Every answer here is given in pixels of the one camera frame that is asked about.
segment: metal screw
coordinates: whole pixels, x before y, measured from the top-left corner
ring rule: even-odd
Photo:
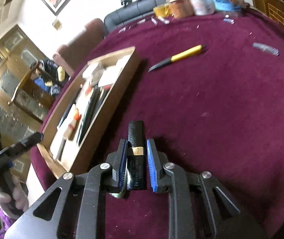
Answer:
[[[103,163],[103,164],[100,165],[100,168],[101,168],[102,170],[106,170],[106,169],[109,169],[109,168],[110,168],[110,165],[109,165],[108,163]]]
[[[166,163],[165,164],[165,168],[166,169],[173,169],[175,167],[175,164],[174,163]]]
[[[71,172],[66,172],[65,174],[63,174],[63,179],[65,180],[69,180],[73,177],[73,174]]]
[[[212,174],[210,172],[205,171],[205,172],[202,173],[202,176],[205,179],[209,179],[209,178],[212,177]]]

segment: paper towel roll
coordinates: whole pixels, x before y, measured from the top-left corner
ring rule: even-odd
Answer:
[[[213,0],[190,0],[194,8],[195,15],[211,15],[215,11]]]

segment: wooden tray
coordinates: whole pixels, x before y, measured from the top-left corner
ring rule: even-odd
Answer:
[[[72,100],[74,94],[78,91],[80,85],[85,83],[85,80],[82,78],[84,70],[88,67],[88,65],[99,61],[106,67],[113,66],[120,58],[126,55],[131,55],[131,57],[122,72],[119,74],[116,82],[112,85],[80,146],[76,145],[76,138],[74,138],[73,141],[68,140],[66,141],[61,161],[53,159],[50,151],[50,145],[55,137],[57,125],[60,122],[63,113]],[[43,141],[38,144],[42,157],[45,159],[48,167],[55,177],[59,178],[68,171],[73,172],[75,175],[87,172],[92,156],[94,155],[107,125],[109,124],[112,115],[114,114],[123,93],[132,80],[140,62],[141,59],[135,52],[135,47],[122,49],[89,61],[72,81],[43,129]]]

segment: purple sleeve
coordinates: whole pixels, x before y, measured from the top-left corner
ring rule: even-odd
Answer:
[[[0,230],[0,239],[4,239],[4,234],[9,229],[10,226],[16,221],[8,216],[6,216],[3,211],[0,209],[0,221],[3,222],[3,229]]]

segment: blue cloth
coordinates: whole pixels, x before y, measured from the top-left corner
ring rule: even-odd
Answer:
[[[33,80],[34,83],[39,86],[43,91],[46,93],[50,93],[50,87],[47,87],[46,84],[44,83],[43,79],[41,77],[38,77]]]

